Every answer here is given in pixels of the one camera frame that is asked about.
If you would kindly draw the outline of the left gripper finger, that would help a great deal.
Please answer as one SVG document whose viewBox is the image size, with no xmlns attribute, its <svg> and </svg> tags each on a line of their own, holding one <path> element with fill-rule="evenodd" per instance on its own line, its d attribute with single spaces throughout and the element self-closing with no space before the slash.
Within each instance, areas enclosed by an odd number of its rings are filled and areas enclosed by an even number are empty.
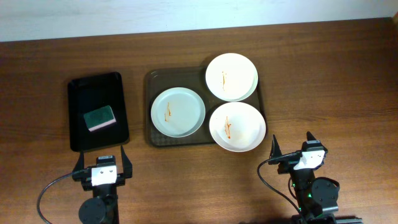
<svg viewBox="0 0 398 224">
<path fill-rule="evenodd" d="M 85 169 L 84 161 L 85 161 L 85 159 L 84 159 L 84 152 L 81 151 L 81 152 L 80 152 L 80 155 L 79 155 L 79 158 L 78 158 L 78 160 L 77 160 L 77 162 L 76 162 L 76 164 L 75 164 L 75 167 L 74 167 L 74 169 L 73 169 L 73 172 L 81 172 L 81 171 L 84 171 L 84 169 Z"/>
<path fill-rule="evenodd" d="M 128 156 L 125 153 L 123 146 L 121 146 L 121 159 L 123 163 L 123 174 L 124 175 L 132 175 L 132 163 L 129 160 Z"/>
</svg>

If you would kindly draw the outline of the white plate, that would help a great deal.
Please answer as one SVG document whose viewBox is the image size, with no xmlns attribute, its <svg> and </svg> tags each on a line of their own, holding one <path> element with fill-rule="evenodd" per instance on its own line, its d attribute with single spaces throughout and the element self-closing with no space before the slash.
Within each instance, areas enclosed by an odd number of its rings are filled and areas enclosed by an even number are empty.
<svg viewBox="0 0 398 224">
<path fill-rule="evenodd" d="M 214 110 L 209 121 L 215 143 L 232 152 L 246 152 L 263 141 L 267 127 L 255 107 L 242 102 L 225 103 Z"/>
</svg>

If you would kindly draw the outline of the green and pink sponge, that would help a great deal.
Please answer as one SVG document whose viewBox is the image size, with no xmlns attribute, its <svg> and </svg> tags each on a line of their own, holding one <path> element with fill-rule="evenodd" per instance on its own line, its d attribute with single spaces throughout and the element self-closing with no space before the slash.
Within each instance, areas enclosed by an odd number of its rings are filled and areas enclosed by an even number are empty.
<svg viewBox="0 0 398 224">
<path fill-rule="evenodd" d="M 113 110 L 109 105 L 85 113 L 83 118 L 85 120 L 86 127 L 90 132 L 116 123 Z"/>
</svg>

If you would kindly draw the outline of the pale blue plate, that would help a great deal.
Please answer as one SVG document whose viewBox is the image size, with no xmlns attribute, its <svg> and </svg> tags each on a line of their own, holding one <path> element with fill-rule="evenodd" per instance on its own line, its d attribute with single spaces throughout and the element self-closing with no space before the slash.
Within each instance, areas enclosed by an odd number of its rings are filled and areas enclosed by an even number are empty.
<svg viewBox="0 0 398 224">
<path fill-rule="evenodd" d="M 159 94 L 150 109 L 155 128 L 171 138 L 183 138 L 197 131 L 205 120 L 205 104 L 193 90 L 169 88 Z"/>
</svg>

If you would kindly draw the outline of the cream plate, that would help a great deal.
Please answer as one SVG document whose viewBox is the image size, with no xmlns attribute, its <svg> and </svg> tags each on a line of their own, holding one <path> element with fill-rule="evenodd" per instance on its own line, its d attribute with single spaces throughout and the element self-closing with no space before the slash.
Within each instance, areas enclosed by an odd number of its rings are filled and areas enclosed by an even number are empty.
<svg viewBox="0 0 398 224">
<path fill-rule="evenodd" d="M 224 101 L 241 101 L 257 88 L 259 81 L 255 65 L 245 56 L 226 53 L 215 57 L 206 68 L 208 89 Z"/>
</svg>

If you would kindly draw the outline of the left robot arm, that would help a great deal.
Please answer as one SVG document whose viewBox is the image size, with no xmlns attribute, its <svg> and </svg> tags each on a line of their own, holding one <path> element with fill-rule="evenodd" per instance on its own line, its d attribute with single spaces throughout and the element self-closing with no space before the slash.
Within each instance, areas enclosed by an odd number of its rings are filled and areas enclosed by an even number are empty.
<svg viewBox="0 0 398 224">
<path fill-rule="evenodd" d="M 83 224 L 119 224 L 117 188 L 126 184 L 132 177 L 132 163 L 121 148 L 123 170 L 118 172 L 115 156 L 96 158 L 96 164 L 85 167 L 84 153 L 73 169 L 72 179 L 80 182 L 83 190 L 91 191 L 93 196 L 85 200 L 78 211 Z"/>
</svg>

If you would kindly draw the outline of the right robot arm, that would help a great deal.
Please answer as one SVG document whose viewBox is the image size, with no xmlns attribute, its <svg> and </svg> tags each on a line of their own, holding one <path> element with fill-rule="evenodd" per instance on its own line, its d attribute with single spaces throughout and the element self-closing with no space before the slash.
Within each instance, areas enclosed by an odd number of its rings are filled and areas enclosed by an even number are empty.
<svg viewBox="0 0 398 224">
<path fill-rule="evenodd" d="M 316 177 L 314 172 L 324 164 L 328 149 L 307 132 L 302 148 L 289 154 L 282 154 L 273 137 L 270 165 L 277 165 L 279 174 L 289 174 L 289 192 L 297 201 L 298 215 L 293 223 L 362 223 L 361 218 L 336 218 L 340 184 L 327 177 Z"/>
</svg>

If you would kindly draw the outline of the black rectangular tray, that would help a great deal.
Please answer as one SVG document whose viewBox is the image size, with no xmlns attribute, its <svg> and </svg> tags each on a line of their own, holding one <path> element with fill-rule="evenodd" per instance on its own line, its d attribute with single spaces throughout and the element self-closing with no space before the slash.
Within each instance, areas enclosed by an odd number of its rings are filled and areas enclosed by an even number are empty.
<svg viewBox="0 0 398 224">
<path fill-rule="evenodd" d="M 110 106 L 116 123 L 90 132 L 83 115 Z M 129 129 L 124 101 L 122 76 L 118 72 L 77 78 L 68 83 L 70 149 L 94 151 L 125 144 Z"/>
</svg>

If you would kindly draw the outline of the brown plastic serving tray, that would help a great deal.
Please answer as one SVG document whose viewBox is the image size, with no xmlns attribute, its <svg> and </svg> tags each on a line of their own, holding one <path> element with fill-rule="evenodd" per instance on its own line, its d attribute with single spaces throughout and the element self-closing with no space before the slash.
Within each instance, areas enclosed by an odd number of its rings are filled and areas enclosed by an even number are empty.
<svg viewBox="0 0 398 224">
<path fill-rule="evenodd" d="M 210 130 L 209 120 L 217 107 L 226 102 L 214 96 L 208 89 L 205 81 L 205 67 L 163 68 L 150 71 L 145 77 L 146 98 L 146 140 L 155 147 L 196 146 L 214 144 Z M 204 123 L 193 134 L 172 138 L 158 131 L 150 115 L 150 109 L 156 97 L 163 91 L 184 87 L 195 91 L 203 100 L 206 108 Z"/>
</svg>

